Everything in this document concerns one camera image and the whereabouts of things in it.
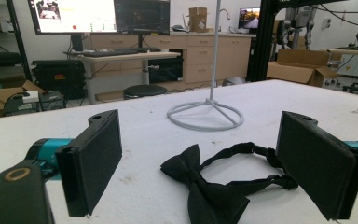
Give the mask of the black round stool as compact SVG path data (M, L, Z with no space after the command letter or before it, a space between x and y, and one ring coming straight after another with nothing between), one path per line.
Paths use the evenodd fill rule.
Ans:
M167 93L168 90L159 85L135 85L123 91L125 99L135 99L148 96L156 96Z

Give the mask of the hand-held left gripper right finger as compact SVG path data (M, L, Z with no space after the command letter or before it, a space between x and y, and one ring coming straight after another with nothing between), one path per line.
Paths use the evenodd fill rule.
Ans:
M284 111L276 156L326 219L351 216L358 193L358 141L341 141L316 119Z

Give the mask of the computer monitor with dark screen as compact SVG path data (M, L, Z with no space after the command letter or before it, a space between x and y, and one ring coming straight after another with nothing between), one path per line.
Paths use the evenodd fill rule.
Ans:
M114 4L119 33L170 34L170 0L114 0Z

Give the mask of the small monitor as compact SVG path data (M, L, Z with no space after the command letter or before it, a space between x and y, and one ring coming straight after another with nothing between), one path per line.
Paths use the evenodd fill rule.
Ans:
M258 27L259 15L259 8L241 8L238 27L240 29L256 29Z

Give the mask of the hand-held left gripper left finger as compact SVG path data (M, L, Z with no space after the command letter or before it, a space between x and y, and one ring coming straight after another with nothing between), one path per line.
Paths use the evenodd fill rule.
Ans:
M55 153L70 217L91 215L122 158L118 111L89 118L89 127Z

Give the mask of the grey electronic device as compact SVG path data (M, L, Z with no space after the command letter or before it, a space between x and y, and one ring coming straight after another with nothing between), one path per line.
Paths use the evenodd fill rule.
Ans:
M10 96L4 105L4 116L64 109L66 102L58 91L24 91Z

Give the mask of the white metal stand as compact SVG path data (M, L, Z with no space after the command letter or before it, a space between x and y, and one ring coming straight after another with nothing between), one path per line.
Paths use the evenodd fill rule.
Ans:
M237 128L244 121L244 116L240 110L221 104L213 98L216 87L220 9L221 0L216 0L213 32L213 66L209 97L201 102L175 105L167 111L167 118L172 123L189 130L219 132Z

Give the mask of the black equipment case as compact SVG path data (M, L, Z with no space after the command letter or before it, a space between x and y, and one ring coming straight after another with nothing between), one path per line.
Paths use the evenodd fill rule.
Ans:
M59 91L65 100L85 97L85 68L79 60L33 61L36 84L45 91Z

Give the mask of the wooden drawer cabinet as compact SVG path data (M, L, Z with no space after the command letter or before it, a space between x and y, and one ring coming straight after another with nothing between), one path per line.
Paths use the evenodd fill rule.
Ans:
M246 77L251 37L249 35L220 33L218 37L216 80ZM177 33L148 35L144 47L181 50L183 53L183 80L186 85L209 82L213 68L213 34ZM119 49L136 47L137 35L91 35L85 46L90 49Z

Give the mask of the black bow tie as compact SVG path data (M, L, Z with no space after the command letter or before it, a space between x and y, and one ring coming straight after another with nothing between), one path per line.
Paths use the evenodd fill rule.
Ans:
M297 182L287 173L250 181L231 181L225 185L207 182L200 174L203 168L214 161L228 159L236 154L261 155L272 167L284 170L273 148L260 147L252 142L222 149L204 163L200 162L199 146L193 145L160 165L165 175L188 187L187 210L191 224L237 224L250 202L248 195L270 185L288 190L298 187Z

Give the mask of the small cardboard box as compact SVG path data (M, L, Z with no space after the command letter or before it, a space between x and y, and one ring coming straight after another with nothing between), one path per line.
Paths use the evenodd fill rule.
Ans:
M196 33L207 32L207 15L206 7L191 7L189 9L189 30Z

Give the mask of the wooden desk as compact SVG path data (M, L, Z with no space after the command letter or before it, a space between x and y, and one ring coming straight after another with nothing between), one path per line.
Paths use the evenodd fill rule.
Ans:
M132 85L149 84L148 62L171 59L175 52L146 52L106 57L91 57L89 52L70 52L84 64L89 102L96 104L98 94L119 92Z

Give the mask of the large open cardboard box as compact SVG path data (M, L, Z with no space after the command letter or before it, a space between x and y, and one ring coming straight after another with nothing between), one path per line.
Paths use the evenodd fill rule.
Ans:
M327 66L328 59L325 51L280 49L277 60L268 63L267 78L322 87L325 79L338 77Z

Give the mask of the black shelf rack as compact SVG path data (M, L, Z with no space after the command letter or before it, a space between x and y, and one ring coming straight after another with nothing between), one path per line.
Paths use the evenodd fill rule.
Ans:
M0 0L0 53L18 53L20 61L0 66L0 77L24 75L32 79L13 0Z

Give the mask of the black keyboard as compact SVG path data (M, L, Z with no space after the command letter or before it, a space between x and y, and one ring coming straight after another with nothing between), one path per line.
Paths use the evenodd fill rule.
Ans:
M132 55L137 54L138 52L133 49L118 49L118 50L101 50L101 51L90 51L82 52L81 54L84 57L99 58L99 57L111 57L111 56L121 56L121 55Z

